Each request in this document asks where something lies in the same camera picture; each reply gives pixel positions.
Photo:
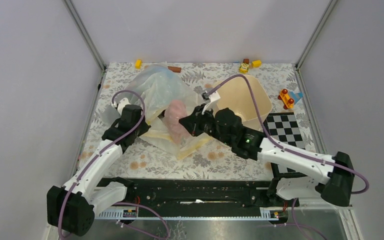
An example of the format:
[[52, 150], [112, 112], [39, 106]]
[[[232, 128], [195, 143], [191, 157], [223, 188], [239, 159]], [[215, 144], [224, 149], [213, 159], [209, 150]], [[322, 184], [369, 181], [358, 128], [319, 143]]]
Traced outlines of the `beige plastic trash bin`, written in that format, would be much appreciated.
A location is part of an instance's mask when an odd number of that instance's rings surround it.
[[218, 112], [228, 108], [241, 118], [244, 126], [260, 130], [259, 119], [264, 121], [267, 118], [272, 111], [272, 102], [257, 78], [245, 77], [250, 87], [242, 77], [233, 78], [217, 90], [220, 100], [213, 109]]

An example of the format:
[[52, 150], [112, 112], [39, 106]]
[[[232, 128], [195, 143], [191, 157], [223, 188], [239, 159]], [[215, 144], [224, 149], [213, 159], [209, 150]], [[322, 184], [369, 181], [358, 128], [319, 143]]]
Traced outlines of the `clear white trash bag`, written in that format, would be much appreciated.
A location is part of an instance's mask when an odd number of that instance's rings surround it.
[[196, 149], [206, 144], [210, 137], [202, 134], [198, 137], [184, 138], [180, 144], [174, 143], [169, 131], [163, 123], [165, 110], [173, 100], [181, 100], [187, 115], [194, 108], [203, 104], [203, 98], [189, 87], [178, 74], [168, 69], [164, 63], [148, 66], [141, 71], [125, 87], [125, 91], [114, 94], [111, 104], [127, 98], [130, 104], [145, 106], [145, 121], [150, 129], [140, 136], [149, 144], [182, 160], [192, 154]]

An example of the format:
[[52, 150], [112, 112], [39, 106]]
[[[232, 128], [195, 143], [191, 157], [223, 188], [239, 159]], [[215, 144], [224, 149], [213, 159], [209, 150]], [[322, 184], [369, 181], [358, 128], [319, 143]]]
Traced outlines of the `pink plastic trash bag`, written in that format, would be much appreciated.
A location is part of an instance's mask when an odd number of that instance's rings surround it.
[[175, 144], [180, 144], [190, 133], [180, 124], [179, 120], [187, 117], [186, 105], [178, 99], [172, 100], [164, 111], [163, 123]]

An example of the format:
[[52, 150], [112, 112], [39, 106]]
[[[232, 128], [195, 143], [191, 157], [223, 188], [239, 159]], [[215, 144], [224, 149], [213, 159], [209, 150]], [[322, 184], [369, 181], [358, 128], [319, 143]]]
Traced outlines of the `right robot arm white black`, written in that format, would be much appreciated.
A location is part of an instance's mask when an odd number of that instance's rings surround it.
[[275, 187], [266, 193], [267, 201], [273, 206], [305, 197], [321, 197], [339, 207], [350, 204], [356, 173], [347, 153], [320, 154], [288, 145], [244, 126], [241, 118], [228, 108], [213, 114], [198, 106], [178, 122], [192, 136], [205, 133], [229, 146], [240, 158], [265, 160], [302, 173], [303, 177], [275, 181]]

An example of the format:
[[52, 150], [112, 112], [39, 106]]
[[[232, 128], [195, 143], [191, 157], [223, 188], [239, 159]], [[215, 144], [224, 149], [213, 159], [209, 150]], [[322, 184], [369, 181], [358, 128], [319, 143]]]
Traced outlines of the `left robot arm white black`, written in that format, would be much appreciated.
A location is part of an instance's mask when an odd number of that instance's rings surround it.
[[134, 190], [126, 183], [111, 182], [95, 190], [109, 167], [150, 128], [142, 107], [133, 104], [119, 107], [120, 117], [104, 132], [93, 156], [66, 183], [52, 186], [47, 192], [47, 221], [57, 227], [62, 240], [72, 234], [85, 235], [95, 217], [113, 204], [120, 202], [128, 206], [135, 200]]

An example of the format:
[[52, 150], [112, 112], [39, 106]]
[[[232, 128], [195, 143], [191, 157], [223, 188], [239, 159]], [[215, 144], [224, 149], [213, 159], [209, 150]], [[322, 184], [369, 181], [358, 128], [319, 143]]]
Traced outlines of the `floral patterned table mat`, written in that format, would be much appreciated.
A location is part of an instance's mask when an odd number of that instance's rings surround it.
[[[239, 71], [238, 63], [179, 63], [179, 77], [195, 92], [201, 93]], [[94, 117], [79, 156], [82, 167], [93, 156], [102, 134], [111, 124], [106, 108], [112, 96], [139, 74], [133, 63], [110, 63], [102, 82]], [[256, 77], [272, 103], [272, 111], [283, 111], [277, 95], [281, 89], [299, 91], [291, 63], [264, 63], [248, 74]], [[219, 141], [212, 140], [182, 160], [144, 140], [137, 139], [126, 153], [106, 171], [105, 177], [206, 180], [270, 180], [272, 167], [266, 161], [245, 160], [235, 156]]]

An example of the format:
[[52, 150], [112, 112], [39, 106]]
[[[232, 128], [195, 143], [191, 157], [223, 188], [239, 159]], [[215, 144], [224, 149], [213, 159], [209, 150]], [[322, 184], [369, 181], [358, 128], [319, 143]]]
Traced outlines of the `yellow block far left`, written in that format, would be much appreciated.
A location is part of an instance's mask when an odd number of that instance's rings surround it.
[[134, 67], [135, 67], [136, 69], [140, 70], [141, 67], [142, 67], [142, 60], [141, 60], [141, 59], [137, 59], [136, 62], [135, 62]]

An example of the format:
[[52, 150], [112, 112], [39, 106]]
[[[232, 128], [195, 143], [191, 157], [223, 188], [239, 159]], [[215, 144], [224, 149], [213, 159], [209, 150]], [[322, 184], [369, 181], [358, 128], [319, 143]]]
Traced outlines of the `yellow block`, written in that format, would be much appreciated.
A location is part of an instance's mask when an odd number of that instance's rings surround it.
[[261, 60], [254, 60], [254, 61], [251, 62], [251, 67], [252, 68], [259, 68], [261, 65], [262, 65], [262, 61]]
[[142, 67], [142, 60], [141, 60], [141, 59], [137, 59], [136, 62], [135, 62], [134, 67], [135, 67], [136, 69], [140, 70], [141, 67]]

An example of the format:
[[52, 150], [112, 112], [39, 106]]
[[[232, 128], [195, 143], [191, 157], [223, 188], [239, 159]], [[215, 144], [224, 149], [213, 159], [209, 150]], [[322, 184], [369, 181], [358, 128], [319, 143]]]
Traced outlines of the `black white checkerboard plate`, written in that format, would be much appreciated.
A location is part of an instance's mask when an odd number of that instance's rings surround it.
[[[263, 122], [269, 135], [274, 139], [307, 151], [314, 151], [315, 146], [310, 131], [300, 128], [300, 120], [293, 112], [270, 113]], [[294, 169], [270, 164], [275, 178], [299, 178], [305, 175]]]

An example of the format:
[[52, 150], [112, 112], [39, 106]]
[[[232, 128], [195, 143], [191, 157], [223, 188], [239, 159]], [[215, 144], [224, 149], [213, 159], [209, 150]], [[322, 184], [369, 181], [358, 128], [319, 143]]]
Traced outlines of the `yellow toy figure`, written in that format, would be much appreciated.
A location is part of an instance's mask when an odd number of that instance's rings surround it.
[[246, 74], [249, 71], [249, 64], [242, 62], [239, 66], [239, 72], [241, 74]]

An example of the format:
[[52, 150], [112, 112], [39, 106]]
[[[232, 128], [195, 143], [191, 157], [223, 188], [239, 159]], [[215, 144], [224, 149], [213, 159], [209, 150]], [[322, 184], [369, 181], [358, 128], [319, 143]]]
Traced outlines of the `brown toy block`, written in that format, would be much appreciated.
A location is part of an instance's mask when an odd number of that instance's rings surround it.
[[182, 68], [177, 66], [168, 66], [167, 68], [174, 73], [181, 73], [182, 71]]

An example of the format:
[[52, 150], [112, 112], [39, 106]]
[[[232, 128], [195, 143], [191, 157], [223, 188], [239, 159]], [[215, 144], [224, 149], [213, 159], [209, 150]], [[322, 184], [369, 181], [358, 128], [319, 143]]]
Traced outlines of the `yellow red toy car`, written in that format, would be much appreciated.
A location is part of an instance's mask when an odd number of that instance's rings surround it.
[[279, 92], [277, 98], [283, 102], [283, 108], [285, 110], [292, 109], [295, 105], [295, 100], [289, 95], [289, 91], [285, 88]]

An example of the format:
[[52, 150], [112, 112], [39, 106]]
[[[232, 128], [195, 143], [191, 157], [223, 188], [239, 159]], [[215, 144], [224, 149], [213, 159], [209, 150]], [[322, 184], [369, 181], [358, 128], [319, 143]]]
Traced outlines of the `yellow block far right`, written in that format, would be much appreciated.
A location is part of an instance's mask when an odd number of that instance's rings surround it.
[[254, 60], [254, 61], [251, 62], [251, 67], [252, 68], [259, 68], [261, 65], [262, 65], [262, 61], [261, 60]]

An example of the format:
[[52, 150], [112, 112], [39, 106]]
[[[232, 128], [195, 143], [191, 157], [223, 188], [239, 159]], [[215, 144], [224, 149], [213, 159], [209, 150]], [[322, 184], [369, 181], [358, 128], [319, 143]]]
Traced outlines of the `blue triangle toy piece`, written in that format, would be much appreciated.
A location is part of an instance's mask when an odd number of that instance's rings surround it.
[[298, 103], [303, 98], [302, 92], [290, 91], [288, 94], [289, 94], [290, 98], [294, 100], [295, 104]]

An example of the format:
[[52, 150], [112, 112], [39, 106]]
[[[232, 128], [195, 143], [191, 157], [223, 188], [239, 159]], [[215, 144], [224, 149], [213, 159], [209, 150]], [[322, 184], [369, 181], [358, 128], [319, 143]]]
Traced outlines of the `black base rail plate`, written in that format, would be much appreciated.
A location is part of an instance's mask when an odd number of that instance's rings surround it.
[[111, 182], [127, 186], [126, 203], [140, 204], [141, 218], [245, 218], [259, 217], [261, 208], [298, 207], [299, 201], [275, 196], [269, 181], [102, 178], [98, 187]]

